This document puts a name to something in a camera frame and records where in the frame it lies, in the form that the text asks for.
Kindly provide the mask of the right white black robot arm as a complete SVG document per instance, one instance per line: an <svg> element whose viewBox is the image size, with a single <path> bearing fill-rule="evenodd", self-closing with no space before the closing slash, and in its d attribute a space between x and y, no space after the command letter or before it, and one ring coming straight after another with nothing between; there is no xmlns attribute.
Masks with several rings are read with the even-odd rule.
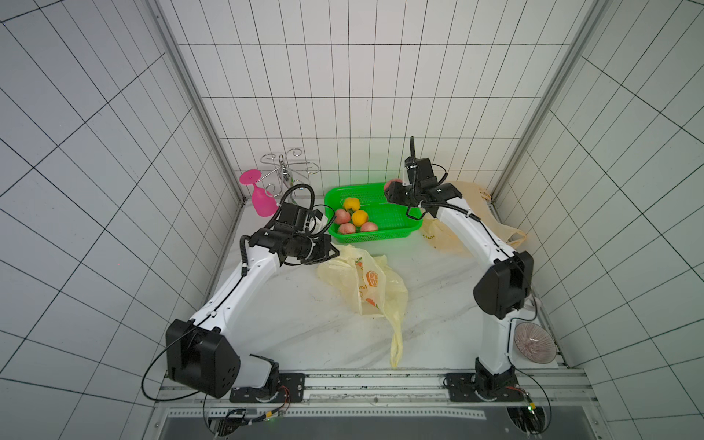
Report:
<svg viewBox="0 0 704 440"><path fill-rule="evenodd" d="M534 259L518 252L489 229L454 185L437 179L430 159L412 153L404 161L407 183L392 181L384 189L389 203L420 208L449 227L474 256L484 274L473 289L484 313L480 353L471 389L486 402L499 398L516 380L510 359L513 320L530 294Z"/></svg>

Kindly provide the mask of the yellow printed plastic bag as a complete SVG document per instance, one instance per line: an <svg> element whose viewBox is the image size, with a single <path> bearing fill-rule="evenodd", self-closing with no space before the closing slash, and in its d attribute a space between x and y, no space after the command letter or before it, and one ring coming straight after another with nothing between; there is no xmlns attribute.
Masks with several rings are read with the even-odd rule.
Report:
<svg viewBox="0 0 704 440"><path fill-rule="evenodd" d="M317 277L338 289L343 300L362 316L384 317L392 328L390 366L403 359L403 321L409 291L402 277L388 264L386 256L373 256L365 249L346 245L339 255L321 263Z"/></svg>

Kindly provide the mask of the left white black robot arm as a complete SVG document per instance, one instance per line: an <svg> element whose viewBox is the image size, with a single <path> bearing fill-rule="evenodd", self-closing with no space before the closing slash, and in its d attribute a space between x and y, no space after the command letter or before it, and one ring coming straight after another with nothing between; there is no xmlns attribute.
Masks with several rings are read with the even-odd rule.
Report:
<svg viewBox="0 0 704 440"><path fill-rule="evenodd" d="M276 361L236 351L236 320L264 284L285 265L315 265L338 257L324 209L282 203L264 227L239 240L241 262L189 320L166 331L167 376L196 392L222 398L234 389L273 397L280 389Z"/></svg>

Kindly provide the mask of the orange yellow fruit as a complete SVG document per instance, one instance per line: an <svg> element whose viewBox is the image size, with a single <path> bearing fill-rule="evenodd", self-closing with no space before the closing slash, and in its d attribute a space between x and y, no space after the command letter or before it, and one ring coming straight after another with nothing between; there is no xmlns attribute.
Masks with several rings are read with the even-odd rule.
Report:
<svg viewBox="0 0 704 440"><path fill-rule="evenodd" d="M357 210L350 216L351 223L355 227L363 227L369 221L369 215L363 210Z"/></svg>

